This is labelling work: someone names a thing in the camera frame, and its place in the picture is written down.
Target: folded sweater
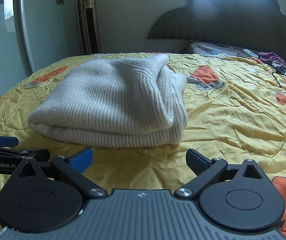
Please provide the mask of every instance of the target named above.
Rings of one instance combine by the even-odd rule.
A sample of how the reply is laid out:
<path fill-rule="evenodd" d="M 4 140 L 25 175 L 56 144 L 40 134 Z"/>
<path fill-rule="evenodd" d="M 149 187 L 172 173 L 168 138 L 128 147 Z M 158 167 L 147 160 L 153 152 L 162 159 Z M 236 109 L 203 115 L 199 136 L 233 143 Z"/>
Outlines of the folded sweater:
<path fill-rule="evenodd" d="M 168 57 L 90 60 L 72 70 L 29 116 L 47 138 L 99 147 L 179 144 L 187 125 L 186 77 Z"/>

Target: dark gray headboard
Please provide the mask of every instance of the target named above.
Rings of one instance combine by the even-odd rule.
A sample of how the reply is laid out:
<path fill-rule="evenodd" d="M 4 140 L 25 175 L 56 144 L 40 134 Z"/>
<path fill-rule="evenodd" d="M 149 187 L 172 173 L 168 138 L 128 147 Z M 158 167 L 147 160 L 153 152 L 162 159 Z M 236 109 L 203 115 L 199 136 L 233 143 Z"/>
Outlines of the dark gray headboard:
<path fill-rule="evenodd" d="M 286 16 L 277 0 L 190 0 L 162 15 L 148 38 L 211 41 L 286 59 Z"/>

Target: purple cloth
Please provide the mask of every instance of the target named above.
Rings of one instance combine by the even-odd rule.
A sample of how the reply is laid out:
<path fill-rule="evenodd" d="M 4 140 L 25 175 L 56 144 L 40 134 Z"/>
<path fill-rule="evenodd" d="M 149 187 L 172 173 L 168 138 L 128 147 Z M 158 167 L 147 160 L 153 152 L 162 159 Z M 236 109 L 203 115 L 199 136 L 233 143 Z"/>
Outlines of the purple cloth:
<path fill-rule="evenodd" d="M 277 61 L 283 65 L 285 64 L 285 60 L 276 55 L 274 52 L 260 52 L 258 56 L 262 62 L 268 65 L 272 65 L 273 61 Z"/>

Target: blue gripper pad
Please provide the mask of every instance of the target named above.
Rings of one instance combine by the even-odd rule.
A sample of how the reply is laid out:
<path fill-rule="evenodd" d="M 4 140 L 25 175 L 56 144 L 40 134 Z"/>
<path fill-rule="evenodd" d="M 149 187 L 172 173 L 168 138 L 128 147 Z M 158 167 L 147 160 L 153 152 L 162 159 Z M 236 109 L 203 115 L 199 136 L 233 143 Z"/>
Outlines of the blue gripper pad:
<path fill-rule="evenodd" d="M 188 149 L 186 153 L 186 164 L 198 176 L 211 166 L 212 161 L 196 150 Z"/>
<path fill-rule="evenodd" d="M 19 145 L 17 137 L 0 136 L 0 147 L 16 147 Z"/>
<path fill-rule="evenodd" d="M 92 164 L 93 152 L 90 147 L 84 148 L 78 153 L 70 157 L 69 165 L 79 173 L 85 170 Z"/>

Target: bed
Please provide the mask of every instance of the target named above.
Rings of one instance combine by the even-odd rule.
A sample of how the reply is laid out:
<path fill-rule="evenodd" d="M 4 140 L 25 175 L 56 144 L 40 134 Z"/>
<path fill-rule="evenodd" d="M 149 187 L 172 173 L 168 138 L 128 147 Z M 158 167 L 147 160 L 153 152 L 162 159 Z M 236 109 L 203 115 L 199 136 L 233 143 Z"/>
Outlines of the bed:
<path fill-rule="evenodd" d="M 268 4 L 277 7 L 274 0 Z M 175 13 L 180 15 L 182 10 L 176 9 Z M 166 15 L 173 20 L 173 12 Z M 286 30 L 286 18 L 280 13 L 275 15 L 278 16 L 285 19 L 283 28 Z M 176 28 L 184 24 L 180 17 L 162 25 L 165 18 L 161 17 L 151 30 L 150 35 L 154 38 L 175 38 L 182 34 L 182 30 L 191 30 Z M 231 44 L 219 39 L 221 28 L 214 30 L 213 35 L 217 38 L 208 41 Z M 190 33 L 183 38 L 199 40 L 198 35 Z M 278 47 L 268 47 L 275 46 L 274 40 L 262 44 L 257 38 L 249 40 L 253 42 L 252 46 L 247 45 L 248 40 L 247 44 L 234 45 L 261 51 L 268 49 L 286 59 L 286 35 L 282 36 L 283 43 L 277 43 Z M 17 149 L 47 148 L 51 157 L 70 156 L 80 151 L 83 145 L 50 140 L 30 129 L 27 119 L 31 111 L 42 103 L 62 78 L 87 60 L 152 55 L 120 53 L 70 57 L 37 71 L 0 96 L 0 135 L 18 137 L 20 144 Z M 253 58 L 167 55 L 170 59 L 168 67 L 184 74 L 188 81 L 183 92 L 188 124 L 183 131 L 182 142 L 177 146 L 151 148 L 93 147 L 93 164 L 83 175 L 109 191 L 112 188 L 174 190 L 195 176 L 185 163 L 187 149 L 193 148 L 208 158 L 221 157 L 229 163 L 255 159 L 286 200 L 286 79 L 277 76 L 280 87 L 272 76 L 272 68 Z M 0 175 L 0 190 L 8 177 Z M 286 236 L 285 221 L 281 231 Z"/>

